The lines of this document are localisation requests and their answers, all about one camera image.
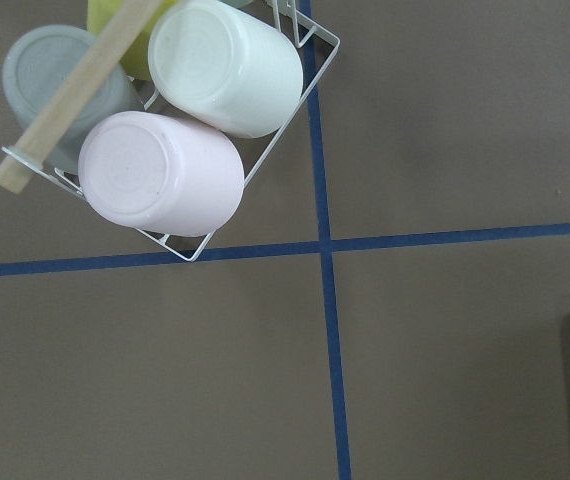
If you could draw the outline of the pink cup in rack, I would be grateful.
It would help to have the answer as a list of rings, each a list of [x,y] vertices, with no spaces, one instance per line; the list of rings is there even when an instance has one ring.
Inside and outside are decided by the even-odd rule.
[[[224,225],[244,190],[240,155],[223,133],[138,111],[114,114],[90,131],[78,175],[86,200],[106,220],[182,237]]]

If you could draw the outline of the yellow cup in rack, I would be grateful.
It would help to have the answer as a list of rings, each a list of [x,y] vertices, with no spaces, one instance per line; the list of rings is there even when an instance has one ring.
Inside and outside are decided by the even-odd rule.
[[[148,63],[148,44],[151,33],[159,18],[176,3],[176,0],[163,1],[158,10],[150,17],[149,22],[141,30],[136,40],[122,56],[120,64],[128,76],[138,80],[151,80]],[[88,0],[87,30],[98,37],[121,5],[122,1],[120,0]]]

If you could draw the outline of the grey cup in rack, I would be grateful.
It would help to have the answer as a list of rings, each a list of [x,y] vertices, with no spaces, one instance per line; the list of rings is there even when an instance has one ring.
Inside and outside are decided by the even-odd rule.
[[[27,32],[14,43],[3,64],[2,84],[23,129],[49,102],[95,40],[94,35],[81,28],[48,25]],[[132,82],[122,67],[115,67],[54,148],[48,162],[67,173],[77,173],[82,144],[95,125],[113,114],[142,109]]]

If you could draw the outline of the white cup in rack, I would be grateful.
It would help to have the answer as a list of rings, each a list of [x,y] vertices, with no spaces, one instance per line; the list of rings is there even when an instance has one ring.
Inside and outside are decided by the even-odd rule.
[[[169,8],[152,30],[148,64],[171,105],[241,138],[285,125],[303,91],[293,43],[221,1],[180,1]]]

